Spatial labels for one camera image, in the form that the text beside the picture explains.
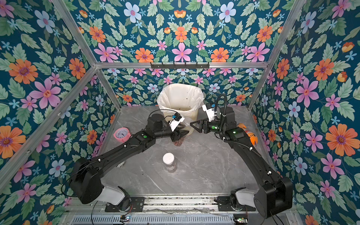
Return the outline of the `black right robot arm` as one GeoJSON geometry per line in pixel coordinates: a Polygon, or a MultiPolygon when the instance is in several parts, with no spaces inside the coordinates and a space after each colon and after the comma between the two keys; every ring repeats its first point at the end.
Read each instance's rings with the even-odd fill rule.
{"type": "Polygon", "coordinates": [[[228,204],[234,210],[245,206],[255,208],[263,218],[275,216],[293,206],[293,183],[281,177],[257,151],[249,133],[238,127],[231,107],[216,109],[210,104],[202,106],[205,119],[190,125],[197,132],[213,132],[222,142],[227,143],[245,162],[253,174],[258,189],[240,187],[231,191],[228,204]]]}

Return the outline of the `black wall hook rail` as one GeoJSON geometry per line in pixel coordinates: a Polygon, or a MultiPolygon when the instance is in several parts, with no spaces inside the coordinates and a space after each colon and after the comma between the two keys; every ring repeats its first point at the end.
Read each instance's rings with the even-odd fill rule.
{"type": "Polygon", "coordinates": [[[151,69],[208,69],[209,63],[184,62],[184,63],[150,63],[151,69]]]}

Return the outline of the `jar with white lid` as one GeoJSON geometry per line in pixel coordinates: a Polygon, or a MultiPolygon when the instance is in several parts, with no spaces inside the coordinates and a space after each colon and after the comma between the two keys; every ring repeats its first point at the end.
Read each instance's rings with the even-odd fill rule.
{"type": "Polygon", "coordinates": [[[166,153],[163,155],[163,163],[165,164],[168,172],[173,173],[176,171],[175,156],[172,153],[166,153]]]}

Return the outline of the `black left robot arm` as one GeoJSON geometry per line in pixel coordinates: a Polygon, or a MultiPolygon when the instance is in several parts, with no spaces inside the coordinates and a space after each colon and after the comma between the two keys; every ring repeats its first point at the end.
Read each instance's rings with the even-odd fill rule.
{"type": "Polygon", "coordinates": [[[130,205],[130,195],[120,186],[103,184],[102,177],[120,163],[152,147],[157,139],[169,137],[176,142],[185,137],[188,131],[184,130],[183,121],[179,113],[175,113],[169,122],[162,114],[149,116],[147,126],[132,134],[125,143],[97,157],[78,159],[69,179],[69,187],[82,204],[100,201],[126,210],[130,205]]]}

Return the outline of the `orange plush toy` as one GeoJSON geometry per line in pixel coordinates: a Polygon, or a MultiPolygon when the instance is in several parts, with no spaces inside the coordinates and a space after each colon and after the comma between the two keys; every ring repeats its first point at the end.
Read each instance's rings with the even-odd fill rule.
{"type": "Polygon", "coordinates": [[[258,144],[258,137],[255,135],[255,133],[251,132],[250,130],[247,129],[247,127],[243,124],[243,123],[239,123],[237,125],[237,127],[243,129],[246,134],[249,136],[250,138],[250,141],[251,143],[254,145],[254,146],[257,146],[258,144]]]}

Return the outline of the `white plastic bin liner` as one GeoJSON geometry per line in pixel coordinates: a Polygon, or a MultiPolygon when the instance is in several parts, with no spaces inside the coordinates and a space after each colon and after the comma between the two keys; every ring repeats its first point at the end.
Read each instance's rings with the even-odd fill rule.
{"type": "Polygon", "coordinates": [[[196,86],[173,83],[162,89],[157,104],[161,109],[175,110],[180,113],[193,113],[204,101],[202,90],[196,86]]]}

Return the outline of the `clear jar with dried flowers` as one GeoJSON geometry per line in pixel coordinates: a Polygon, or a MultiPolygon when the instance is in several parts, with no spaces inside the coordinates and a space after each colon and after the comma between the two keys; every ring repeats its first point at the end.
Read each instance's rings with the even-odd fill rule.
{"type": "Polygon", "coordinates": [[[177,147],[180,147],[182,146],[182,144],[184,143],[185,139],[186,139],[187,136],[184,136],[182,138],[180,138],[179,140],[175,141],[173,144],[177,147]]]}

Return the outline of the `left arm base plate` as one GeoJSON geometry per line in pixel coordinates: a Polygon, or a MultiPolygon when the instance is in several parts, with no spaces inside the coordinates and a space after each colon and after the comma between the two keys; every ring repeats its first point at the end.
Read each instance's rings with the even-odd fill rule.
{"type": "Polygon", "coordinates": [[[142,212],[144,201],[144,197],[125,197],[118,205],[108,203],[105,212],[142,212]]]}

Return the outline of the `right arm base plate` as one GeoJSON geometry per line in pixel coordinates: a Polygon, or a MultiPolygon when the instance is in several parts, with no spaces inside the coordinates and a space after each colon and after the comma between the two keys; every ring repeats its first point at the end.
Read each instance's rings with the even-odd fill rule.
{"type": "Polygon", "coordinates": [[[220,212],[235,212],[239,210],[231,204],[229,196],[218,196],[214,199],[214,202],[217,204],[218,211],[220,212]]]}

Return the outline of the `cream ribbed trash bin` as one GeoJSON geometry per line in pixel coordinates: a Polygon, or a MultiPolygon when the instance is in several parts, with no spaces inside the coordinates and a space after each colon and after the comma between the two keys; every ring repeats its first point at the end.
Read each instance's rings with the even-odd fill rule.
{"type": "Polygon", "coordinates": [[[184,117],[184,121],[181,122],[182,125],[185,125],[184,130],[189,131],[189,133],[187,134],[187,136],[190,136],[193,131],[194,128],[191,127],[191,123],[195,122],[197,120],[197,116],[198,116],[198,108],[192,108],[190,106],[187,107],[178,107],[173,109],[176,112],[178,112],[182,117],[184,117]]]}

